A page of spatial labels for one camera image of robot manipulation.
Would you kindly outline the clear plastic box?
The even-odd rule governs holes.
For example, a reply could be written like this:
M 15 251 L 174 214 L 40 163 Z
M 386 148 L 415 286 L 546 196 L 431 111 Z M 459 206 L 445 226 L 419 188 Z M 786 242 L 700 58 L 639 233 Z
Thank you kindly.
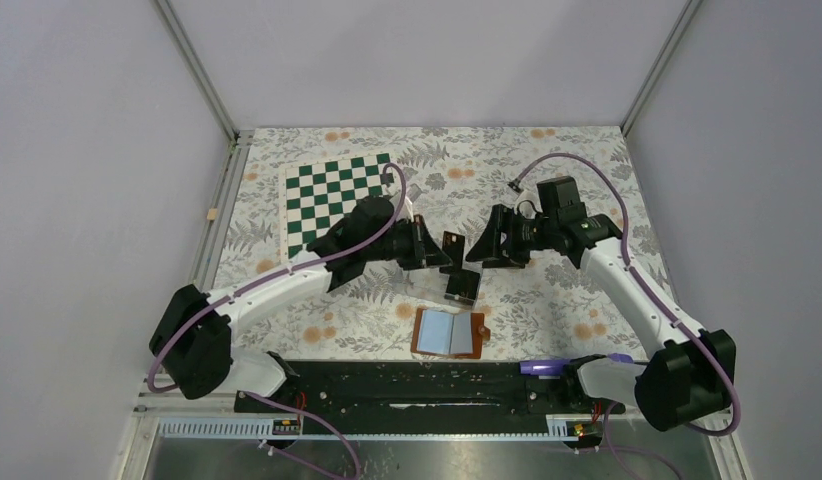
M 469 268 L 463 265 L 463 269 L 465 270 L 472 270 L 481 273 L 481 284 L 482 284 L 482 271 L 478 268 Z M 431 303 L 438 303 L 441 305 L 446 305 L 455 308 L 464 308 L 464 309 L 472 309 L 472 307 L 463 306 L 457 304 L 453 301 L 448 301 L 444 299 L 445 289 L 447 285 L 447 278 L 448 275 L 441 274 L 439 269 L 431 268 L 431 269 L 421 269 L 421 270 L 413 270 L 413 271 L 402 271 L 401 276 L 399 277 L 399 281 L 396 284 L 396 289 L 399 293 L 404 295 L 414 297 L 426 302 Z

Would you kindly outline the brown leather card holder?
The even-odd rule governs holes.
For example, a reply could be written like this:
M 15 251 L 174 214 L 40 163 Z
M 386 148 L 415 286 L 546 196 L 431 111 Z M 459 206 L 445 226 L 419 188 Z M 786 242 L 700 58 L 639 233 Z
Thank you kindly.
M 449 313 L 431 308 L 416 311 L 410 352 L 450 359 L 479 360 L 491 338 L 480 312 Z

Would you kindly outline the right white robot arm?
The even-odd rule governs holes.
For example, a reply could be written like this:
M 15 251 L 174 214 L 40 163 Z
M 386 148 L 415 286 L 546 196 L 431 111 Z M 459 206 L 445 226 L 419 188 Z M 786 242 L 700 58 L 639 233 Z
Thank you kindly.
M 690 425 L 734 407 L 736 346 L 724 330 L 708 331 L 686 315 L 625 253 L 623 232 L 606 215 L 589 215 L 569 176 L 537 186 L 540 211 L 493 206 L 465 259 L 484 268 L 523 268 L 534 251 L 552 250 L 590 277 L 636 334 L 648 359 L 589 355 L 562 368 L 562 402 L 584 412 L 598 400 L 637 408 L 658 431 Z

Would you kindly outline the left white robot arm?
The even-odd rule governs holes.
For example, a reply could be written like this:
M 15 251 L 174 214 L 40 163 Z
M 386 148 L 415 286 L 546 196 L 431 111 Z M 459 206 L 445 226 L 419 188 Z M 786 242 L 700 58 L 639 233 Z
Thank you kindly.
M 381 261 L 405 271 L 452 263 L 407 198 L 368 196 L 287 264 L 242 286 L 176 290 L 149 341 L 154 356 L 149 390 L 177 390 L 188 400 L 220 389 L 244 390 L 258 393 L 272 410 L 288 409 L 296 401 L 295 381 L 272 355 L 235 346 L 236 337 L 271 313 L 331 292 L 360 276 L 368 263 Z

